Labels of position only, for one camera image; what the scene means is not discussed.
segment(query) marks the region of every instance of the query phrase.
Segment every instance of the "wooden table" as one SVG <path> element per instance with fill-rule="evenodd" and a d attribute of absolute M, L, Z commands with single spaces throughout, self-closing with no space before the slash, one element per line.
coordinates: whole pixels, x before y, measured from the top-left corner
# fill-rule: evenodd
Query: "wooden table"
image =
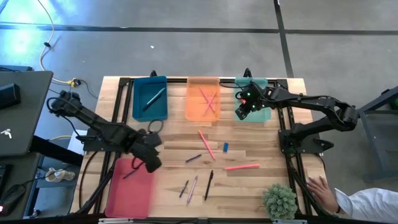
<path fill-rule="evenodd" d="M 120 77 L 104 77 L 95 112 L 111 120 Z M 289 78 L 289 91 L 306 94 L 302 78 Z M 168 85 L 169 118 L 164 123 L 160 136 L 164 142 L 157 149 L 163 165 L 155 172 L 153 201 L 150 217 L 212 217 L 212 218 L 266 218 L 262 206 L 262 192 L 272 184 L 289 185 L 285 157 L 280 152 L 277 131 L 280 129 L 276 110 L 265 123 L 239 122 L 234 120 L 233 89 L 221 88 L 221 117 L 217 122 L 190 122 L 185 119 L 185 83 Z M 119 111 L 119 120 L 124 108 L 124 90 Z M 138 123 L 131 116 L 132 100 L 129 105 L 127 124 L 134 129 L 147 128 L 148 122 Z M 310 123 L 309 110 L 293 108 L 295 122 Z M 198 129 L 201 129 L 216 157 L 214 161 L 204 146 Z M 229 143 L 228 153 L 223 153 L 224 142 Z M 185 164 L 185 160 L 197 154 L 202 157 Z M 80 174 L 91 153 L 85 156 Z M 325 176 L 323 164 L 314 155 L 303 154 L 306 176 Z M 83 183 L 83 203 L 97 187 L 104 153 L 99 152 L 89 164 Z M 223 170 L 229 166 L 260 164 L 259 169 Z M 210 171 L 214 170 L 209 196 L 204 201 Z M 187 195 L 194 177 L 198 175 L 197 186 L 188 206 Z M 185 182 L 190 180 L 182 198 L 179 193 Z M 71 212 L 78 210 L 78 189 Z M 302 193 L 298 190 L 300 208 L 304 211 Z M 106 207 L 109 184 L 104 190 L 101 211 Z"/>

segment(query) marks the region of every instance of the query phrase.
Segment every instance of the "sleeve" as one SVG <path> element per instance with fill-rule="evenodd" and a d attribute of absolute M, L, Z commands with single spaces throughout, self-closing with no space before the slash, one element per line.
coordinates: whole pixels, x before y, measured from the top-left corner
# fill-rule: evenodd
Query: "sleeve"
<path fill-rule="evenodd" d="M 384 189 L 366 189 L 351 196 L 336 190 L 341 209 L 351 218 L 374 222 L 398 223 L 398 193 Z"/>

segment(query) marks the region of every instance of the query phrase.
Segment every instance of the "white object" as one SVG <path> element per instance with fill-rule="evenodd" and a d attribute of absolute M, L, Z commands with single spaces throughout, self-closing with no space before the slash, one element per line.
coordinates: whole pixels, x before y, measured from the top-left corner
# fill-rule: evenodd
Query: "white object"
<path fill-rule="evenodd" d="M 55 170 L 53 167 L 51 167 L 45 176 L 46 181 L 57 183 L 61 180 L 73 180 L 75 178 L 75 173 L 66 170 Z"/>
<path fill-rule="evenodd" d="M 79 135 L 81 136 L 87 135 L 87 131 L 84 130 L 77 130 L 77 133 L 79 133 Z M 72 152 L 75 152 L 80 155 L 85 155 L 85 151 L 83 151 L 84 145 L 79 140 L 76 139 L 76 136 L 77 136 L 76 133 L 72 132 L 72 136 L 70 138 L 70 142 L 68 145 L 68 150 L 71 150 Z"/>
<path fill-rule="evenodd" d="M 398 223 L 398 193 L 366 189 L 347 196 L 335 189 L 340 208 L 351 218 L 373 222 Z"/>
<path fill-rule="evenodd" d="M 11 136 L 11 129 L 5 129 L 5 130 L 2 131 L 0 134 L 5 134 L 5 135 L 8 136 L 10 139 L 12 139 L 12 136 Z"/>

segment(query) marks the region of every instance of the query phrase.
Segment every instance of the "gray floor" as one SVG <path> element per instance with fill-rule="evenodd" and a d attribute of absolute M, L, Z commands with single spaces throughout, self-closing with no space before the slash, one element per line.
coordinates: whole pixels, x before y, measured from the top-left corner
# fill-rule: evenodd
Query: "gray floor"
<path fill-rule="evenodd" d="M 56 24 L 115 27 L 219 27 L 277 29 L 272 0 L 48 0 Z M 398 30 L 395 0 L 280 0 L 286 29 Z M 36 1 L 9 0 L 0 22 L 48 24 Z M 40 70 L 39 55 L 49 31 L 0 29 L 0 64 Z M 58 31 L 44 65 L 55 77 L 86 80 L 98 94 L 105 75 L 239 77 L 246 67 L 256 77 L 286 77 L 279 34 Z M 396 35 L 287 35 L 294 76 L 309 95 L 332 95 L 357 107 L 398 84 Z M 59 91 L 62 86 L 52 85 Z M 77 91 L 89 109 L 96 100 Z M 77 128 L 85 127 L 74 121 Z M 37 135 L 70 134 L 69 124 L 43 110 Z M 365 183 L 374 160 L 361 123 L 350 133 L 330 131 L 335 143 L 325 153 L 332 187 L 347 194 L 369 187 L 398 191 L 398 182 Z"/>

